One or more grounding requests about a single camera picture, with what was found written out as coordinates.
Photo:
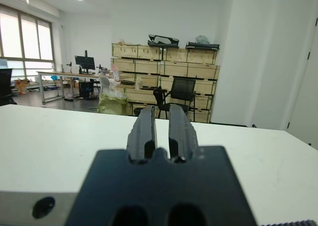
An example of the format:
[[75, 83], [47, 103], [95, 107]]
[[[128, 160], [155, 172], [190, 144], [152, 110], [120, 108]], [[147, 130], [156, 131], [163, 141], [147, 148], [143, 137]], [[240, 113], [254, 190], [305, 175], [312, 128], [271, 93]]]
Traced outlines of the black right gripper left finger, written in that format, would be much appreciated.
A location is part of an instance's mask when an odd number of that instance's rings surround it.
[[130, 162], [133, 164], [147, 163], [152, 159], [157, 146], [155, 108], [150, 106], [140, 111], [128, 135], [127, 151]]

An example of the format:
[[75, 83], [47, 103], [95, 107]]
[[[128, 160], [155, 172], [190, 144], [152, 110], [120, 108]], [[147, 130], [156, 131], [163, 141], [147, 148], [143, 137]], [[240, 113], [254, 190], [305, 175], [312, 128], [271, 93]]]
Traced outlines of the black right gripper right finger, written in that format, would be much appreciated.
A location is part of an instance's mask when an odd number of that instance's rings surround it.
[[196, 131], [181, 106], [170, 105], [169, 113], [170, 160], [174, 163], [186, 163], [192, 159], [198, 148]]

